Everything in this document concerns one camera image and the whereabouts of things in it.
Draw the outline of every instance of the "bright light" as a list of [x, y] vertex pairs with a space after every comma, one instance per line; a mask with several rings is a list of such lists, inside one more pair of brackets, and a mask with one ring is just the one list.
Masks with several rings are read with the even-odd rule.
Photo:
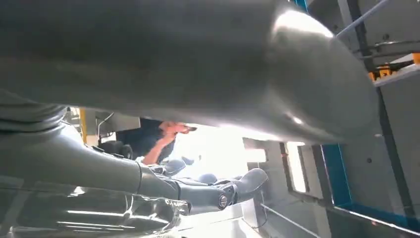
[[333, 37], [333, 34], [321, 23], [304, 13], [294, 10], [289, 10], [276, 19], [272, 30], [273, 34], [276, 35], [281, 28], [292, 28], [299, 31], [322, 34], [328, 38]]
[[287, 142], [286, 148], [293, 187], [298, 192], [306, 192], [305, 177], [303, 175], [298, 145], [296, 142]]
[[76, 187], [74, 189], [74, 191], [68, 197], [77, 197], [77, 196], [82, 195], [84, 193], [85, 192], [83, 191], [82, 187]]
[[104, 216], [115, 216], [115, 217], [124, 216], [124, 214], [112, 213], [112, 212], [91, 212], [91, 211], [67, 211], [67, 212], [72, 213], [72, 214], [104, 215]]
[[73, 230], [74, 232], [95, 232], [95, 233], [109, 233], [109, 232], [102, 232], [102, 231], [85, 231], [85, 230]]
[[126, 227], [126, 226], [115, 226], [115, 225], [106, 225], [106, 224], [94, 224], [94, 223], [82, 223], [82, 222], [57, 222], [59, 224], [72, 224], [72, 225], [83, 225], [83, 226], [98, 226], [98, 227], [122, 227], [134, 229], [135, 227]]
[[296, 124], [303, 124], [303, 121], [302, 121], [301, 119], [299, 119], [299, 118], [293, 118], [293, 121], [294, 121]]
[[262, 163], [267, 161], [264, 149], [246, 149], [244, 157], [247, 162]]
[[279, 140], [279, 138], [275, 135], [256, 131], [249, 128], [243, 128], [243, 127], [239, 127], [235, 125], [225, 124], [225, 125], [221, 125], [220, 128], [225, 131], [229, 131], [231, 134], [234, 134], [240, 137], [246, 137], [246, 138], [251, 138], [255, 140], [277, 140], [277, 141]]
[[65, 227], [102, 230], [102, 228], [100, 227], [82, 227], [82, 226], [65, 226]]
[[289, 142], [287, 142], [287, 144], [294, 145], [294, 146], [302, 146], [302, 145], [305, 145], [304, 142], [299, 142], [299, 141], [289, 141]]

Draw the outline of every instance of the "gray plastic part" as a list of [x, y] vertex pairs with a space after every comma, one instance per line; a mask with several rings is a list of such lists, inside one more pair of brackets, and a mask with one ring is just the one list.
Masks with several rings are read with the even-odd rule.
[[61, 123], [31, 133], [0, 134], [0, 174], [25, 182], [55, 182], [137, 193], [139, 165], [86, 146], [77, 130]]
[[237, 186], [237, 202], [253, 198], [267, 180], [267, 174], [264, 170], [258, 168], [251, 169], [240, 180], [233, 180], [233, 183]]
[[149, 197], [165, 197], [178, 199], [178, 187], [168, 177], [157, 176], [144, 164], [138, 163], [142, 170], [142, 183], [139, 193]]
[[378, 118], [362, 64], [287, 1], [2, 0], [0, 22], [0, 87], [34, 102], [307, 144]]
[[179, 200], [188, 201], [192, 205], [190, 215], [222, 210], [219, 199], [225, 191], [199, 182], [189, 184], [179, 182], [178, 185], [180, 187]]

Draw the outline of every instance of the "industrial machine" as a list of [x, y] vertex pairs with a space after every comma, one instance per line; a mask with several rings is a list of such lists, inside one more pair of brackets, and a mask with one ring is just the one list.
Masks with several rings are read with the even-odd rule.
[[352, 139], [377, 118], [367, 72], [286, 1], [5, 0], [0, 22], [0, 236], [161, 232], [266, 180], [157, 175], [74, 139], [62, 105], [304, 143]]

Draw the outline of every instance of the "metal frame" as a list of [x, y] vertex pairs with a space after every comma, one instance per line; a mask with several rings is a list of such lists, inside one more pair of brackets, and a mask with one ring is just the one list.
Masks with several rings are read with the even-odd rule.
[[[356, 0], [338, 0], [340, 5], [340, 11], [348, 11], [348, 17], [351, 17], [353, 21], [350, 23], [343, 31], [341, 31], [337, 36], [343, 36], [349, 31], [355, 29], [357, 40], [359, 43], [360, 49], [363, 56], [370, 56], [371, 52], [369, 49], [366, 49], [367, 39], [366, 39], [366, 29], [363, 21], [369, 16], [382, 9], [390, 0], [382, 0], [379, 4], [374, 6], [371, 10], [365, 14], [361, 14], [358, 2]], [[299, 4], [298, 0], [295, 0], [296, 4], [307, 10], [306, 3]], [[364, 60], [366, 68], [371, 68], [373, 65], [372, 59]], [[408, 190], [407, 183], [404, 178], [404, 171], [402, 170], [401, 162], [398, 156], [395, 139], [392, 134], [392, 129], [386, 113], [386, 107], [382, 98], [382, 93], [379, 88], [377, 88], [378, 95], [380, 98], [380, 125], [385, 135], [385, 143], [388, 154], [390, 155], [391, 165], [393, 168], [394, 176], [397, 181], [398, 190], [400, 192], [403, 205], [405, 206], [404, 211], [406, 216], [398, 216], [395, 214], [385, 213], [378, 211], [369, 207], [365, 207], [359, 204], [354, 204], [352, 202], [350, 188], [348, 185], [346, 171], [342, 159], [342, 154], [340, 150], [340, 145], [321, 145], [318, 148], [314, 146], [314, 154], [318, 153], [322, 157], [322, 162], [319, 159], [315, 160], [317, 170], [323, 176], [320, 177], [323, 185], [321, 186], [323, 198], [316, 198], [308, 194], [296, 192], [293, 189], [287, 154], [284, 144], [280, 144], [281, 153], [283, 156], [283, 166], [286, 175], [286, 184], [288, 191], [291, 195], [299, 198], [300, 200], [308, 203], [315, 203], [325, 209], [340, 213], [341, 215], [351, 215], [354, 218], [361, 218], [365, 222], [370, 222], [372, 224], [381, 224], [383, 226], [392, 227], [398, 230], [401, 233], [410, 233], [413, 235], [419, 236], [419, 222], [415, 219], [415, 212], [412, 206], [412, 201], [410, 193]]]

